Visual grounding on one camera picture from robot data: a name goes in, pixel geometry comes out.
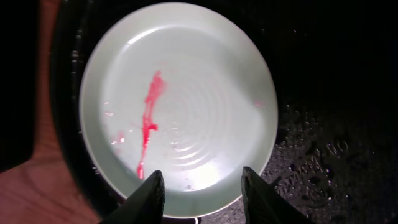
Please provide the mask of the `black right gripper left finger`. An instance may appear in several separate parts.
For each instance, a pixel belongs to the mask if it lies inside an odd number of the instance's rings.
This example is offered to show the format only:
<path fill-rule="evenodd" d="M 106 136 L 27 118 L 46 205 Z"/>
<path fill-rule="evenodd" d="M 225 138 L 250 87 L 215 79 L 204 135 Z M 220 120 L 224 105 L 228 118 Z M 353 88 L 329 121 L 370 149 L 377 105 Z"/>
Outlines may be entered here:
<path fill-rule="evenodd" d="M 160 224 L 164 203 L 164 179 L 161 171 L 156 170 L 119 208 L 99 224 Z"/>

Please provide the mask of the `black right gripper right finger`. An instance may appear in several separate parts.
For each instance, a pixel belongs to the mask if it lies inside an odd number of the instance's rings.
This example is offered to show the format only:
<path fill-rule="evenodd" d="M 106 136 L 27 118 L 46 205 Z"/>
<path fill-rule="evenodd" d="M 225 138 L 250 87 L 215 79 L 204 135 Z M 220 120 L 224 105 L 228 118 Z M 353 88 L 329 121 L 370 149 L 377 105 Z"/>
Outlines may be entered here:
<path fill-rule="evenodd" d="M 245 224 L 313 224 L 250 167 L 243 167 L 241 190 Z"/>

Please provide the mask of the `light green plate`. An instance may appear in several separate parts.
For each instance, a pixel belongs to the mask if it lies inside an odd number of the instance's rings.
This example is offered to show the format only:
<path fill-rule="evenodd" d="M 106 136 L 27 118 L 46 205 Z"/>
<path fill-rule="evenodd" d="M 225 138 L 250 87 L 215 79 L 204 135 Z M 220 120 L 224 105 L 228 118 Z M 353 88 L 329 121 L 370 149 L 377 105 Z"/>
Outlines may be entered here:
<path fill-rule="evenodd" d="M 215 11 L 153 4 L 101 38 L 83 74 L 80 126 L 102 178 L 122 198 L 151 173 L 164 215 L 194 218 L 241 197 L 241 173 L 271 156 L 278 106 L 252 40 Z"/>

